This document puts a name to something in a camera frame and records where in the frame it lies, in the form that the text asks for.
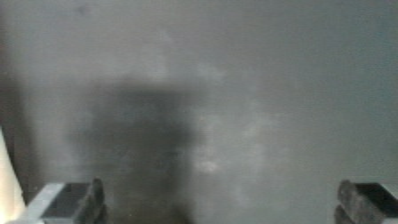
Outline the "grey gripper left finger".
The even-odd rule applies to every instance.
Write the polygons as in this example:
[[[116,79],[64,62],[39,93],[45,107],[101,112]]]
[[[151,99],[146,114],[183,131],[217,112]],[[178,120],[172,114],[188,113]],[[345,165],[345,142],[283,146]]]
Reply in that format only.
[[[23,218],[45,224],[107,224],[101,180],[46,184],[29,204]]]

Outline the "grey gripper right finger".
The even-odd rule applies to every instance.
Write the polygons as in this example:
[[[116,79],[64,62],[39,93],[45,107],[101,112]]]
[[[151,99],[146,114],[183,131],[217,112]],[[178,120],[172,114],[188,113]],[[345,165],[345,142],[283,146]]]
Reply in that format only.
[[[398,184],[343,180],[334,224],[398,224]]]

